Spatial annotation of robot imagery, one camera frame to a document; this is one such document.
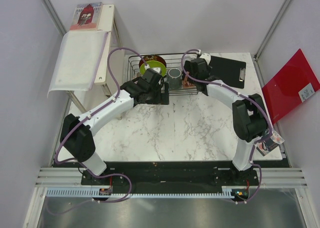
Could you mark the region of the orange pink mug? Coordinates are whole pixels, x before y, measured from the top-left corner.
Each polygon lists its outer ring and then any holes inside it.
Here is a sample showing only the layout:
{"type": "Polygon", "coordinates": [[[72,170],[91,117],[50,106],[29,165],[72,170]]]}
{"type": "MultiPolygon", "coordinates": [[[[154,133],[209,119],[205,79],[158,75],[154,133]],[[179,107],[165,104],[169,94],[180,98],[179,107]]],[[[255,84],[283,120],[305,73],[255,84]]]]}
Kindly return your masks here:
{"type": "Polygon", "coordinates": [[[188,80],[188,76],[186,74],[183,75],[182,78],[182,87],[184,89],[194,89],[196,86],[188,80]]]}

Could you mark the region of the grey mug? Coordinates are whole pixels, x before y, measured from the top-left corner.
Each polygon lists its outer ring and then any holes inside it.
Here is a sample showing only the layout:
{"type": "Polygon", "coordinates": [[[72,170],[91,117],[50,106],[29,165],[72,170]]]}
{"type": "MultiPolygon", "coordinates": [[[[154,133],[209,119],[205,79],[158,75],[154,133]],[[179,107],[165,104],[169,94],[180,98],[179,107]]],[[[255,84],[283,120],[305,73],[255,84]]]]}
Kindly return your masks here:
{"type": "Polygon", "coordinates": [[[179,68],[171,68],[167,73],[167,82],[171,90],[180,89],[182,86],[182,71],[179,68]]]}

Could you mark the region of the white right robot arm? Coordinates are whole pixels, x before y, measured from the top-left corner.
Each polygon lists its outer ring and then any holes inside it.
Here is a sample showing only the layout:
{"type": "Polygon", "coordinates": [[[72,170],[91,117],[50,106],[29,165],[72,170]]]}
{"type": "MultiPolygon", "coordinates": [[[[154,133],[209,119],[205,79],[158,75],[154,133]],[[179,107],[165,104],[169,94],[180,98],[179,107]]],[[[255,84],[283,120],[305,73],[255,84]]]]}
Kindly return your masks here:
{"type": "Polygon", "coordinates": [[[199,92],[231,109],[238,142],[229,179],[235,185],[242,184],[252,166],[255,142],[272,133],[263,98],[258,93],[246,96],[238,91],[245,87],[246,63],[202,54],[185,61],[183,71],[199,92]]]}

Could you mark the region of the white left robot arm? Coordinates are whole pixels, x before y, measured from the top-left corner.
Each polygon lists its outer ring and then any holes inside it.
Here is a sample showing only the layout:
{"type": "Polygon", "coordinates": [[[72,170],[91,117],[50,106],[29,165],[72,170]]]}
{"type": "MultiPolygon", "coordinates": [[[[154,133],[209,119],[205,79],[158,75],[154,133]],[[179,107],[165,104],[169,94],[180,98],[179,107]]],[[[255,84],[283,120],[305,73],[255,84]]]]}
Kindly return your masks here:
{"type": "Polygon", "coordinates": [[[115,117],[137,105],[168,105],[169,84],[157,71],[149,68],[141,77],[125,82],[119,90],[95,108],[63,121],[60,144],[92,173],[99,185],[110,179],[107,164],[96,152],[94,136],[115,117]]]}

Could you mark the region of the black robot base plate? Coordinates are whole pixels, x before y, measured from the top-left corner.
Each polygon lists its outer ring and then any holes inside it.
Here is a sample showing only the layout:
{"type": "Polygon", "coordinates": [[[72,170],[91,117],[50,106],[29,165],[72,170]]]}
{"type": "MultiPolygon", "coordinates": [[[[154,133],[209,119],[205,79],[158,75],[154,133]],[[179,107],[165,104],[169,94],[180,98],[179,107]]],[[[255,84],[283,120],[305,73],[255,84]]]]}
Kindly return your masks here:
{"type": "Polygon", "coordinates": [[[107,162],[100,178],[84,171],[82,185],[107,186],[118,192],[220,192],[223,186],[253,187],[253,168],[237,171],[231,161],[107,162]]]}

